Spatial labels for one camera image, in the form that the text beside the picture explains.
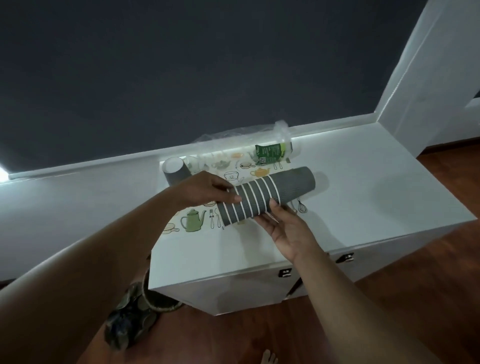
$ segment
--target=dark gray wall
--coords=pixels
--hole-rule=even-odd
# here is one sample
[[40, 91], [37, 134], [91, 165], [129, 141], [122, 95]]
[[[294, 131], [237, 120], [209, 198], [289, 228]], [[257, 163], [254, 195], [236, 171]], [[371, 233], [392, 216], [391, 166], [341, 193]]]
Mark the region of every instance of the dark gray wall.
[[425, 2], [2, 2], [0, 163], [373, 112]]

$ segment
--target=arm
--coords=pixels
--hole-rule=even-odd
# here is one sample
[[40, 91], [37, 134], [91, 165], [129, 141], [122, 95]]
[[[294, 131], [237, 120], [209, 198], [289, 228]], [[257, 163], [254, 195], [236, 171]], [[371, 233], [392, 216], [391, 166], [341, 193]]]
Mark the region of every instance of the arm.
[[0, 291], [0, 363], [75, 363], [173, 215], [210, 201], [238, 202], [222, 190], [229, 187], [198, 173]]
[[278, 206], [256, 217], [293, 263], [340, 363], [440, 363], [365, 297], [318, 245], [307, 224]]

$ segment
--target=green kettle illustration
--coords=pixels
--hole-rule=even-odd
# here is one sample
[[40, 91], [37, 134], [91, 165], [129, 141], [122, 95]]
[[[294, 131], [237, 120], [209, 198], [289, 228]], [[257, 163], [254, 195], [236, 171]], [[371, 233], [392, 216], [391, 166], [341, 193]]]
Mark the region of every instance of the green kettle illustration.
[[[187, 216], [184, 216], [180, 219], [180, 224], [187, 232], [200, 230], [204, 224], [205, 212], [206, 210], [202, 212], [202, 216], [199, 218], [198, 211], [193, 208], [187, 213]], [[186, 226], [183, 224], [184, 218], [187, 219]]]

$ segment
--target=forearm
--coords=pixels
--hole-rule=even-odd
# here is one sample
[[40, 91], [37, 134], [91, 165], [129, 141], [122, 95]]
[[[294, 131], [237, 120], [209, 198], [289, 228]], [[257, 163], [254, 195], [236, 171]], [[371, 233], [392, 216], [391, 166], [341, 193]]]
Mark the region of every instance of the forearm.
[[0, 362], [76, 362], [175, 212], [158, 194], [5, 288]]
[[365, 297], [319, 248], [295, 261], [340, 363], [439, 363]]

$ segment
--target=light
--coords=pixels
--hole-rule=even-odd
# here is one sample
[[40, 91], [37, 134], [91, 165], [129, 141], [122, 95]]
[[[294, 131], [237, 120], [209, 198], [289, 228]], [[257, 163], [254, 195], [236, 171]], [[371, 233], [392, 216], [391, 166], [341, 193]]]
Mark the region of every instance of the light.
[[0, 167], [0, 183], [7, 182], [8, 180], [8, 172]]

